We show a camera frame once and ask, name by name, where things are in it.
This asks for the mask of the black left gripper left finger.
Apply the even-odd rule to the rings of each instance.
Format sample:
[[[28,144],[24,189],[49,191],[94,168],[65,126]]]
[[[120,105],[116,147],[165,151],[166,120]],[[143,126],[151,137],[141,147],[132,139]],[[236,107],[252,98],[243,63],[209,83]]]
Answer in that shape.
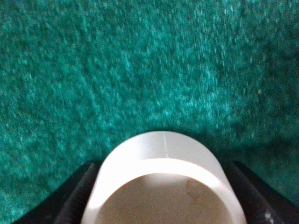
[[[17,224],[79,224],[96,180],[96,162],[80,166],[57,190]]]

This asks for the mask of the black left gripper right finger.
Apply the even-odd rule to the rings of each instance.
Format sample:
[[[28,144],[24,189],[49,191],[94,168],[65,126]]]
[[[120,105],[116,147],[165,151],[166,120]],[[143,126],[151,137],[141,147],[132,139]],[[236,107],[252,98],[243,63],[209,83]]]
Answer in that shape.
[[[230,184],[249,224],[297,224],[299,207],[240,162],[230,164]]]

